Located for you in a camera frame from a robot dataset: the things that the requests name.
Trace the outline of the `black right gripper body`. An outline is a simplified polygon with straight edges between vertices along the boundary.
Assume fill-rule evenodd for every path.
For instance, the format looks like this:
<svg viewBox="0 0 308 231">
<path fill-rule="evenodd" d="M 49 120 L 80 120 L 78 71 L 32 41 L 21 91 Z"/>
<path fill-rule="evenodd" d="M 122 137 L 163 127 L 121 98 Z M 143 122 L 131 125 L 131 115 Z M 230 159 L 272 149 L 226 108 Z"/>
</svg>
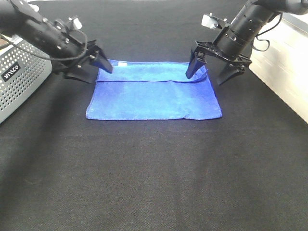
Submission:
<svg viewBox="0 0 308 231">
<path fill-rule="evenodd" d="M 234 64 L 240 65 L 243 68 L 248 67 L 252 61 L 245 55 L 239 54 L 235 58 L 230 58 L 226 54 L 224 54 L 221 50 L 218 49 L 216 45 L 211 42 L 195 42 L 194 51 L 200 51 L 205 54 L 205 59 L 207 56 L 215 57 L 220 59 L 221 61 L 225 62 L 226 64 Z"/>
</svg>

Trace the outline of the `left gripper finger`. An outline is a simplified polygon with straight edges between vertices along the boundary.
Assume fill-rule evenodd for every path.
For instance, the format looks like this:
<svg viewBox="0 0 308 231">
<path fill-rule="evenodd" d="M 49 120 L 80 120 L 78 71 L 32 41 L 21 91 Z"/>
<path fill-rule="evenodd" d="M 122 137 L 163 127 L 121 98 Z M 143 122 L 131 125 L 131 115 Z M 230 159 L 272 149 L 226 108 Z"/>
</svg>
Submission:
<svg viewBox="0 0 308 231">
<path fill-rule="evenodd" d="M 95 72 L 85 69 L 74 67 L 68 70 L 64 75 L 65 79 L 77 80 L 85 83 L 94 83 L 95 82 Z"/>
<path fill-rule="evenodd" d="M 98 67 L 105 72 L 111 74 L 113 72 L 113 66 L 106 58 L 102 50 L 95 50 L 90 56 L 90 65 Z"/>
</svg>

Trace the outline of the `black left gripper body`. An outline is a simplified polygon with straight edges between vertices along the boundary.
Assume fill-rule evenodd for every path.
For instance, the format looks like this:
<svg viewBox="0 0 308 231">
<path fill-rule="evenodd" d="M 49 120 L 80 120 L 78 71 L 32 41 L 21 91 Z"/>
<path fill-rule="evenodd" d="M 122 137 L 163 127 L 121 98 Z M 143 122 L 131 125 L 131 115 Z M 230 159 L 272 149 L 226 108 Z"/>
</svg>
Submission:
<svg viewBox="0 0 308 231">
<path fill-rule="evenodd" d="M 101 68 L 101 47 L 97 40 L 89 40 L 82 31 L 83 40 L 71 33 L 65 35 L 58 53 L 50 56 L 52 70 L 65 75 L 88 75 L 94 68 Z"/>
</svg>

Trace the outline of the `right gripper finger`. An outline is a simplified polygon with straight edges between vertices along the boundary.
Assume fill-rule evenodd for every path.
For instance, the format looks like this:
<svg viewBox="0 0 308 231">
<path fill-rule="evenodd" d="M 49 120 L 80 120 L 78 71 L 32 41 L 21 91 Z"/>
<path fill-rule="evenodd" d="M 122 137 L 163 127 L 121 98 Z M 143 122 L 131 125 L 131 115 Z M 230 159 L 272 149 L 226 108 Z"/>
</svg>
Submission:
<svg viewBox="0 0 308 231">
<path fill-rule="evenodd" d="M 243 67 L 240 65 L 226 64 L 217 77 L 219 85 L 225 83 L 231 78 L 243 74 Z"/>
<path fill-rule="evenodd" d="M 205 54 L 200 51 L 191 50 L 190 61 L 186 70 L 187 79 L 191 79 L 193 75 L 205 64 Z"/>
</svg>

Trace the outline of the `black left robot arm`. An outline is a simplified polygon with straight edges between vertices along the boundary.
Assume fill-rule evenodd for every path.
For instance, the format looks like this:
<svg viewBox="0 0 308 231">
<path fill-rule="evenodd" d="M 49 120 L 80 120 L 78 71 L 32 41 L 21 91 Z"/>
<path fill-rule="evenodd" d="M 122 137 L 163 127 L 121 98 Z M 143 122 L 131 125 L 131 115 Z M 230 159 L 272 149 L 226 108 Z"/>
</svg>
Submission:
<svg viewBox="0 0 308 231">
<path fill-rule="evenodd" d="M 67 22 L 60 19 L 51 22 L 25 0 L 0 2 L 3 39 L 17 35 L 47 55 L 53 72 L 62 73 L 66 79 L 92 83 L 98 70 L 111 74 L 113 67 L 95 40 L 88 40 L 86 34 L 83 41 L 73 37 L 81 28 L 77 17 L 70 17 Z"/>
</svg>

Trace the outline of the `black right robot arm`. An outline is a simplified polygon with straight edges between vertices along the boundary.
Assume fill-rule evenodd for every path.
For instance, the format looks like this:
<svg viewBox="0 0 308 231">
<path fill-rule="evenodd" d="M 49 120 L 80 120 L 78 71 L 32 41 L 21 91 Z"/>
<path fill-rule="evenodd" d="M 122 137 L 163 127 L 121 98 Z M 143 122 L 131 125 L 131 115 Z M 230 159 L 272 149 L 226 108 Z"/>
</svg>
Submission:
<svg viewBox="0 0 308 231">
<path fill-rule="evenodd" d="M 219 34 L 212 42 L 194 43 L 186 77 L 192 78 L 206 64 L 207 56 L 216 57 L 226 64 L 217 79 L 218 84 L 243 74 L 252 61 L 242 51 L 260 35 L 266 23 L 283 13 L 304 15 L 307 12 L 306 0 L 248 0 L 231 23 L 205 14 L 202 26 L 218 30 Z"/>
</svg>

